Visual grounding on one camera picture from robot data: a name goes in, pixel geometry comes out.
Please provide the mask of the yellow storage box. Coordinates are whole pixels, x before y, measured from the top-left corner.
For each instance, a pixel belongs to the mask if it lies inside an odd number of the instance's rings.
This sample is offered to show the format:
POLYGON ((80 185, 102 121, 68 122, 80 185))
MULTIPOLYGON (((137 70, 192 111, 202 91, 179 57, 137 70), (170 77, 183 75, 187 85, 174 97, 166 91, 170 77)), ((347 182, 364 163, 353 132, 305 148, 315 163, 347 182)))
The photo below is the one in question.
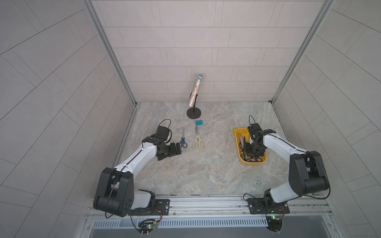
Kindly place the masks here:
POLYGON ((248 129, 233 129, 239 161, 243 165, 259 165, 267 160, 266 149, 261 141, 252 141, 248 129))

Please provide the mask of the blue handled scissors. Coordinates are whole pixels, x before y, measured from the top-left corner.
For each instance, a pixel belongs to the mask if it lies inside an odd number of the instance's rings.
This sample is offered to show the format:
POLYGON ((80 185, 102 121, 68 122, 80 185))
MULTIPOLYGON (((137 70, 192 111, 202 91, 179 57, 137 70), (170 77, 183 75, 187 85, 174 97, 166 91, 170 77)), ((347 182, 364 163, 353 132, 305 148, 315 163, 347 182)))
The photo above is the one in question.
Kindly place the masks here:
POLYGON ((182 132, 182 137, 181 137, 181 141, 180 141, 180 146, 182 148, 187 148, 188 147, 188 144, 185 141, 185 127, 183 127, 183 132, 182 132))

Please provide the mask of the beige kitchen scissors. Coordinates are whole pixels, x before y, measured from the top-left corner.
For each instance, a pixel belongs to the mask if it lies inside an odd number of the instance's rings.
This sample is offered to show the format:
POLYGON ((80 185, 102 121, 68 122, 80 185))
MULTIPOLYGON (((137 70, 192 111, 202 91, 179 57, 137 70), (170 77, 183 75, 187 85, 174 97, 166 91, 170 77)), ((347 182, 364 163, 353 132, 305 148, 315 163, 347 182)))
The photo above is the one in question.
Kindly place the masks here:
POLYGON ((205 143, 204 143, 204 141, 201 139, 201 137, 199 135, 198 125, 195 126, 195 137, 194 137, 194 140, 193 140, 193 142, 191 144, 191 147, 194 150, 205 149, 205 143))

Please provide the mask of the pink kitchen scissors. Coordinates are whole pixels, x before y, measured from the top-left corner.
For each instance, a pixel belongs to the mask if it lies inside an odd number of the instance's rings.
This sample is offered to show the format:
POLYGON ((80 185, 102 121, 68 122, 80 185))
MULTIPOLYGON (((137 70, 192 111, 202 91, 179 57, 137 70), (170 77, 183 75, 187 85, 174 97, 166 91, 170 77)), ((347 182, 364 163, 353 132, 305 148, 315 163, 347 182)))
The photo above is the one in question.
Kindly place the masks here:
POLYGON ((246 153, 244 146, 246 145, 245 137, 239 134, 240 142, 239 142, 239 148, 240 148, 240 157, 246 161, 246 153))

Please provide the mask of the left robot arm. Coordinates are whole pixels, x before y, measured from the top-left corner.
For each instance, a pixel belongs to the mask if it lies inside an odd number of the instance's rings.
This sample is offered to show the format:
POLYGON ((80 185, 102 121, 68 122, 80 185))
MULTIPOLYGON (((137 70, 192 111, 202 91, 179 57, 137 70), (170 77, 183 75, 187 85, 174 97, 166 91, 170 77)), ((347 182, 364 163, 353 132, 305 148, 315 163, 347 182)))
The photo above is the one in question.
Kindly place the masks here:
POLYGON ((180 155, 180 143, 165 143, 162 139, 148 136, 127 160, 114 168, 105 168, 99 178, 93 208, 116 215, 149 215, 155 210, 155 193, 135 190, 134 179, 153 158, 159 161, 180 155))

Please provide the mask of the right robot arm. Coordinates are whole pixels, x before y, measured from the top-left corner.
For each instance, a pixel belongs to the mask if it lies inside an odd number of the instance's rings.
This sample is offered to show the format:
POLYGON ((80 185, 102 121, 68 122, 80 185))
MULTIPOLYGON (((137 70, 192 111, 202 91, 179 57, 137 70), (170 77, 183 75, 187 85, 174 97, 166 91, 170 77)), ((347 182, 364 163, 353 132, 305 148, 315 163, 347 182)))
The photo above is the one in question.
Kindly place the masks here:
POLYGON ((248 127, 252 143, 244 145, 244 152, 253 157, 262 157, 269 148, 289 164, 288 180, 264 194, 267 206, 280 204, 310 193, 330 191, 330 184, 320 153, 306 151, 285 139, 274 130, 262 130, 259 124, 248 127))

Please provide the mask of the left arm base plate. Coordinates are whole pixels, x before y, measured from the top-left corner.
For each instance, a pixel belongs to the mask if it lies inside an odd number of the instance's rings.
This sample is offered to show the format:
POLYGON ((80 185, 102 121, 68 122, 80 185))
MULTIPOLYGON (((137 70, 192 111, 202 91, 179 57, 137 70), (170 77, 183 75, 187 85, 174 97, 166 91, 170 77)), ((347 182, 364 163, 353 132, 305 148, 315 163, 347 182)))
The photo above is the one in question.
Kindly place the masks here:
POLYGON ((136 208, 131 210, 128 214, 132 216, 166 216, 169 214, 169 207, 169 199, 156 199, 155 202, 151 201, 146 208, 136 208))

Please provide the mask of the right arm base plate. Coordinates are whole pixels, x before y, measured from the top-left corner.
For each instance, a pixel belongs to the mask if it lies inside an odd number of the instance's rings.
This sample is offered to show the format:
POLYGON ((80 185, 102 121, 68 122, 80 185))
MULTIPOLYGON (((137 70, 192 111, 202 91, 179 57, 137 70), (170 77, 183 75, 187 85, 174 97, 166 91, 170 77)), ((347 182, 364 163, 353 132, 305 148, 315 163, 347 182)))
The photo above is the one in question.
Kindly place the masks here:
POLYGON ((269 204, 266 204, 265 200, 263 198, 247 198, 246 199, 250 214, 256 215, 256 214, 264 214, 264 215, 270 215, 270 214, 280 214, 285 215, 289 214, 289 206, 286 202, 284 203, 274 203, 270 202, 269 204))

